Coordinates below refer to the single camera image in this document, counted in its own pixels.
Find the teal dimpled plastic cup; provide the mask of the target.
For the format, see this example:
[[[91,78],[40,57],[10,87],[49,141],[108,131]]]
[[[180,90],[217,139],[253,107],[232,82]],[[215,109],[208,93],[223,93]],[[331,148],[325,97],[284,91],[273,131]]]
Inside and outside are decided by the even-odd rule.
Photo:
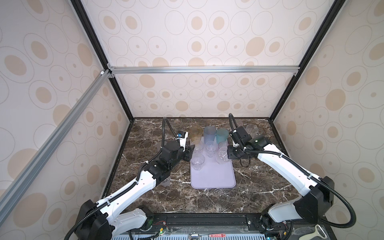
[[[229,131],[224,128],[217,129],[216,132],[216,141],[218,144],[221,142],[227,141],[227,138],[229,137]]]

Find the clear small tumbler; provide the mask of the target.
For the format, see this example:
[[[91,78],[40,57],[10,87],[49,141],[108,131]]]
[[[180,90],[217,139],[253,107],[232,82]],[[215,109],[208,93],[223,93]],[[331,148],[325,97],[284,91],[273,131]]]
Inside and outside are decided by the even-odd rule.
[[[192,142],[192,145],[195,146],[194,153],[203,153],[205,149],[205,143],[201,140],[196,140]]]

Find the blue grey plastic cup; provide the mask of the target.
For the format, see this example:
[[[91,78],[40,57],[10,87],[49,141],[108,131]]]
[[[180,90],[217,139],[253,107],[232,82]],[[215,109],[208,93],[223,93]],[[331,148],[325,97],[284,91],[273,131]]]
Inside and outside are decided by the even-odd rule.
[[[204,143],[214,141],[217,134],[217,128],[214,126],[206,126],[204,128]]]

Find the clear cup front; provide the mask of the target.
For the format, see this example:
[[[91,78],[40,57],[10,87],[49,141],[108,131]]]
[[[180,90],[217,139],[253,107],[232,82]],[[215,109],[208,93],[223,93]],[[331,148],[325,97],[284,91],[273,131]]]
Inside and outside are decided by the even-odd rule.
[[[168,187],[171,184],[171,177],[166,178],[164,181],[160,183],[163,187]]]

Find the amber plastic cup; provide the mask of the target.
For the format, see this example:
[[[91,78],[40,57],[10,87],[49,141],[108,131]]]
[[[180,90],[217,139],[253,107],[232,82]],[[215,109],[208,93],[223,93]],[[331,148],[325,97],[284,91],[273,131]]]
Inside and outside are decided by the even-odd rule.
[[[189,131],[191,142],[201,141],[203,133],[204,133],[204,129],[202,127],[200,127],[200,126],[191,127],[191,129]]]

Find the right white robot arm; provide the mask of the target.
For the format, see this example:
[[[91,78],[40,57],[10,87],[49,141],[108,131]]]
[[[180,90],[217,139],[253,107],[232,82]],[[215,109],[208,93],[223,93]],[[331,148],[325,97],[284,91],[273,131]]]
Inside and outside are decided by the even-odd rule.
[[[271,230],[284,221],[305,220],[310,224],[323,223],[339,229],[353,227],[357,214],[352,205],[334,187],[329,177],[320,177],[292,160],[266,137],[255,138],[243,126],[237,124],[233,114],[229,114],[230,136],[233,144],[228,146],[230,160],[257,159],[272,167],[284,177],[300,194],[300,197],[280,204],[268,206],[261,214],[260,223],[265,230]],[[350,220],[338,224],[324,218],[327,211],[339,199],[347,208]]]

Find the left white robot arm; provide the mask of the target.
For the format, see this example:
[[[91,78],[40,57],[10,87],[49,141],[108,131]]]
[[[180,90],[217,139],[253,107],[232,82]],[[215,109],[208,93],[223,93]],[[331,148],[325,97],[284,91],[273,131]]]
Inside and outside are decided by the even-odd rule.
[[[161,149],[138,171],[136,178],[113,194],[97,201],[86,201],[79,211],[76,223],[65,239],[75,234],[79,240],[111,240],[132,229],[148,229],[152,225],[153,213],[139,207],[123,214],[129,205],[146,192],[166,180],[180,161],[192,159],[194,146],[187,145],[188,132],[171,131],[174,140],[165,141],[162,136]]]

